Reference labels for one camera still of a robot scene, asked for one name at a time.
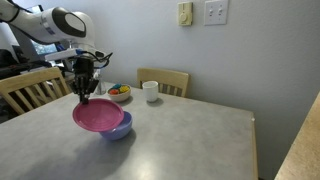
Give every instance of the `blue bowl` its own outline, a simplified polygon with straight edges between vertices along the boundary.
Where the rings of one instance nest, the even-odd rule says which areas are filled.
[[[107,140],[117,140],[126,136],[132,127],[132,116],[130,113],[124,111],[124,117],[119,126],[109,131],[99,132],[102,137]]]

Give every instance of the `wooden chair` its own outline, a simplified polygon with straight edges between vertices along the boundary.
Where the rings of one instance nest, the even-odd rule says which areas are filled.
[[[155,68],[138,68],[137,79],[139,88],[146,81],[157,81],[159,92],[186,97],[190,75],[184,72]]]
[[[20,115],[70,93],[58,68],[0,80],[0,94]]]

